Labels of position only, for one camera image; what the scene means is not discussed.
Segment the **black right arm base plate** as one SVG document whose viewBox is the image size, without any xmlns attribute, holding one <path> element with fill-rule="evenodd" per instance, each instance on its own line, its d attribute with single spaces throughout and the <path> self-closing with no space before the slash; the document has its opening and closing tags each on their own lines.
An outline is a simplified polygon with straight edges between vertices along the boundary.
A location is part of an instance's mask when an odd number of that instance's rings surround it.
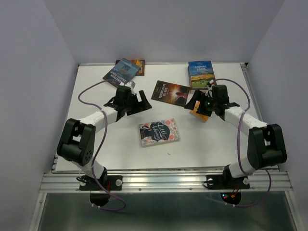
<svg viewBox="0 0 308 231">
<path fill-rule="evenodd" d="M 208 190 L 221 190 L 220 197 L 223 202 L 238 205 L 242 199 L 240 190 L 250 189 L 248 177 L 224 179 L 222 174 L 205 176 L 203 186 Z"/>
</svg>

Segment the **Tale of Two Cities book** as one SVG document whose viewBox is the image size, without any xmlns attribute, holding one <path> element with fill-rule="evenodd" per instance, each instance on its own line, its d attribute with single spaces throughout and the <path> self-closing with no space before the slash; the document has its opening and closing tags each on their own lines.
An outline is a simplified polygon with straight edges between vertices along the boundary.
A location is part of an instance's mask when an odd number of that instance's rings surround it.
<svg viewBox="0 0 308 231">
<path fill-rule="evenodd" d="M 196 91 L 200 91 L 203 93 L 206 93 L 208 90 L 211 90 L 212 88 L 205 87 L 205 88 L 191 88 L 190 89 L 190 94 L 194 94 Z"/>
</svg>

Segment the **Three Days to See book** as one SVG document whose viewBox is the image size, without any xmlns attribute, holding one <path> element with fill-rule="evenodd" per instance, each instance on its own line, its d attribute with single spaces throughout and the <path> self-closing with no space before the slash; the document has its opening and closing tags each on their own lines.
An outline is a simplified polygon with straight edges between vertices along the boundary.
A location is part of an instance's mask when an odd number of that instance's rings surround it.
<svg viewBox="0 0 308 231">
<path fill-rule="evenodd" d="M 158 80 L 151 99 L 184 107 L 186 105 L 189 92 L 189 87 Z"/>
</svg>

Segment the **dark orange book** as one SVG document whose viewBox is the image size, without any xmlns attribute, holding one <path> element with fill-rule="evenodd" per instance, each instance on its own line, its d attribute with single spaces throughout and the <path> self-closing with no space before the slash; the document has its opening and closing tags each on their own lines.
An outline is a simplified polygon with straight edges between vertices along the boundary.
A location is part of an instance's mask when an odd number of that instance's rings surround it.
<svg viewBox="0 0 308 231">
<path fill-rule="evenodd" d="M 127 60 L 123 58 L 116 60 L 114 69 L 126 77 L 135 77 L 144 75 L 144 66 L 144 60 Z"/>
</svg>

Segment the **Huckleberry Finn orange book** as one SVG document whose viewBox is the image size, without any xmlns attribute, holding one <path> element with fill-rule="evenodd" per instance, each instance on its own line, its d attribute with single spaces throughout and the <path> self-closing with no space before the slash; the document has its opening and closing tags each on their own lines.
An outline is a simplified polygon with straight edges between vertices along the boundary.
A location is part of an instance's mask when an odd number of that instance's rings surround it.
<svg viewBox="0 0 308 231">
<path fill-rule="evenodd" d="M 199 120 L 206 122 L 209 119 L 209 116 L 202 115 L 197 113 L 198 107 L 199 107 L 200 102 L 196 101 L 194 109 L 190 110 L 190 114 L 193 115 L 194 117 L 198 118 Z"/>
</svg>

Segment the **Animal Farm blue book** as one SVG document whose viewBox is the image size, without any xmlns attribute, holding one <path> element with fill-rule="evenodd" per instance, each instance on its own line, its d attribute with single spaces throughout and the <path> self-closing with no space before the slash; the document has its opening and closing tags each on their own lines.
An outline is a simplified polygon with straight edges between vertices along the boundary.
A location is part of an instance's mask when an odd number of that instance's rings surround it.
<svg viewBox="0 0 308 231">
<path fill-rule="evenodd" d="M 215 79 L 211 61 L 188 62 L 188 78 L 191 88 L 205 88 L 207 84 Z"/>
</svg>

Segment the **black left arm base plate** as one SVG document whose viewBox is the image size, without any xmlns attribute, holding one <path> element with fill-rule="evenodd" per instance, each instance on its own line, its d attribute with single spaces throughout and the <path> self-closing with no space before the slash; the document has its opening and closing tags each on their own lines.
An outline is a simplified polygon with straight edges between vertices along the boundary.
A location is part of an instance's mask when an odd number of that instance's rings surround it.
<svg viewBox="0 0 308 231">
<path fill-rule="evenodd" d="M 80 191 L 102 191 L 97 182 L 86 175 L 76 177 L 76 180 L 79 182 Z M 98 181 L 108 192 L 122 190 L 123 176 L 121 175 L 101 177 Z M 90 202 L 100 207 L 106 205 L 110 198 L 111 196 L 107 193 L 90 193 Z"/>
</svg>

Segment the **Nineteen Eighty Four blue book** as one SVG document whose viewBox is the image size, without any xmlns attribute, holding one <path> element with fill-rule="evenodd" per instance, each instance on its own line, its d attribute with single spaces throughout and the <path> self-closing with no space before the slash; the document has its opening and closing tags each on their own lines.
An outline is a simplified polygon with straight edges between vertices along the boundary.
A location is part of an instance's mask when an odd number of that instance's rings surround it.
<svg viewBox="0 0 308 231">
<path fill-rule="evenodd" d="M 103 77 L 112 86 L 118 88 L 120 85 L 125 85 L 130 82 L 141 67 L 135 62 L 126 58 L 122 58 L 119 62 Z"/>
</svg>

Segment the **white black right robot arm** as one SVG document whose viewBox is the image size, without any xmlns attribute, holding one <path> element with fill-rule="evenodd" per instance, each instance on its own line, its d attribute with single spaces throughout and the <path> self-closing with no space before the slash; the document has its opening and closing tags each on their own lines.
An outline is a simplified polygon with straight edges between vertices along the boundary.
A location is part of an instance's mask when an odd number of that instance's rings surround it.
<svg viewBox="0 0 308 231">
<path fill-rule="evenodd" d="M 223 121 L 234 125 L 237 134 L 248 138 L 247 153 L 237 155 L 237 162 L 224 167 L 218 175 L 207 175 L 204 187 L 209 190 L 248 189 L 248 176 L 257 170 L 285 163 L 287 153 L 282 128 L 277 124 L 267 124 L 242 109 L 239 104 L 231 103 L 226 85 L 212 84 L 211 93 L 196 90 L 185 109 L 196 108 L 197 113 L 211 116 L 215 113 Z"/>
</svg>

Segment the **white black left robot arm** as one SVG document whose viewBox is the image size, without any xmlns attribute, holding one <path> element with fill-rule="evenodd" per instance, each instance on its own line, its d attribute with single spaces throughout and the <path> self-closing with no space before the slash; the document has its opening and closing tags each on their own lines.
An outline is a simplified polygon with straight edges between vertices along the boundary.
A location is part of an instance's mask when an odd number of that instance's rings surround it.
<svg viewBox="0 0 308 231">
<path fill-rule="evenodd" d="M 84 175 L 77 177 L 82 191 L 109 191 L 122 189 L 121 175 L 108 176 L 107 169 L 96 160 L 99 149 L 95 148 L 96 134 L 107 131 L 108 125 L 124 116 L 130 116 L 151 109 L 144 91 L 136 94 L 133 87 L 120 86 L 106 104 L 98 111 L 82 119 L 70 118 L 62 131 L 57 154 L 76 165 Z"/>
</svg>

